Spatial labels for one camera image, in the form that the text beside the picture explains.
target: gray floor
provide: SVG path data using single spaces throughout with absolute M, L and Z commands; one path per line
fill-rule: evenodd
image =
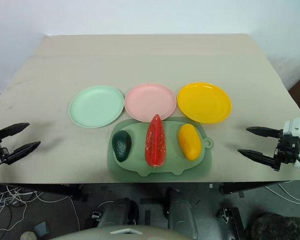
M 283 183 L 283 185 L 295 197 L 300 198 L 300 181 Z M 167 220 L 163 215 L 161 205 L 140 204 L 142 198 L 161 198 L 167 187 L 180 189 L 188 197 L 193 207 L 200 240 L 231 239 L 230 227 L 215 218 L 220 207 L 238 207 L 245 226 L 251 219 L 267 212 L 300 217 L 300 205 L 287 202 L 265 188 L 247 190 L 244 192 L 244 197 L 240 197 L 238 193 L 221 195 L 218 191 L 219 184 L 213 184 L 213 189 L 210 189 L 207 183 L 86 184 L 83 190 L 89 193 L 88 201 L 74 202 L 81 227 L 84 226 L 85 219 L 91 216 L 92 210 L 98 204 L 123 197 L 129 197 L 138 203 L 140 224 L 144 223 L 145 210 L 150 210 L 151 225 L 167 227 Z M 271 188 L 284 195 L 277 185 L 273 185 Z M 44 193 L 42 198 L 52 201 L 62 197 Z M 12 209 L 12 224 L 21 219 L 22 212 L 23 208 Z M 23 232 L 31 231 L 36 224 L 42 221 L 47 221 L 50 228 L 50 234 L 45 239 L 78 230 L 77 220 L 69 199 L 58 203 L 34 201 L 28 204 L 24 220 L 13 230 L 8 231 L 3 239 L 18 240 Z M 0 214 L 0 228 L 7 227 L 8 222 L 9 211 L 4 209 Z

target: table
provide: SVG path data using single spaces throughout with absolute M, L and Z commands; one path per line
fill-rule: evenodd
M 214 141 L 210 172 L 188 182 L 300 180 L 300 168 L 292 164 L 282 164 L 276 172 L 237 152 L 251 149 L 273 156 L 277 140 L 246 128 L 281 129 L 285 121 L 300 116 L 248 35 L 61 35 L 44 37 L 0 96 L 0 129 L 30 123 L 2 145 L 12 151 L 41 141 L 27 157 L 0 165 L 0 183 L 115 183 L 107 168 L 108 142 L 114 126 L 129 115 L 123 111 L 107 126 L 82 128 L 70 121 L 68 105 L 90 86 L 109 85 L 125 94 L 153 82 L 175 94 L 187 83 L 209 82 L 232 101 L 226 120 L 203 124 Z M 173 114 L 182 115 L 178 108 Z

